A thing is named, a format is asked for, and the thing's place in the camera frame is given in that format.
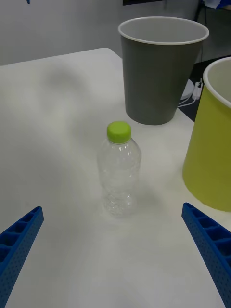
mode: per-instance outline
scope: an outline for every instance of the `empty bottle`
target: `empty bottle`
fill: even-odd
[[[107,139],[98,151],[97,163],[104,207],[116,216],[133,212],[141,151],[131,138],[128,123],[113,122],[108,125]]]

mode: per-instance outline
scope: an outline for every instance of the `table surface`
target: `table surface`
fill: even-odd
[[[10,308],[222,308],[182,218],[190,202],[231,230],[231,214],[197,201],[181,169],[193,122],[146,126],[125,112],[122,61],[109,49],[0,68],[0,232],[36,206],[44,223]],[[125,120],[142,151],[139,208],[100,207],[96,152]]]

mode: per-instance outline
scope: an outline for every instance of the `bottle cap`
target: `bottle cap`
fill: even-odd
[[[131,139],[131,127],[123,121],[112,122],[107,127],[107,138],[115,144],[124,144]]]

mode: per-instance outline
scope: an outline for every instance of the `grey cup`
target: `grey cup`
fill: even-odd
[[[187,19],[144,17],[118,30],[128,116],[149,125],[170,121],[208,29]]]

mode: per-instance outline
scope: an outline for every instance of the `yellow cup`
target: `yellow cup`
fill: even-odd
[[[198,200],[231,211],[231,57],[209,65],[204,83],[183,179]]]

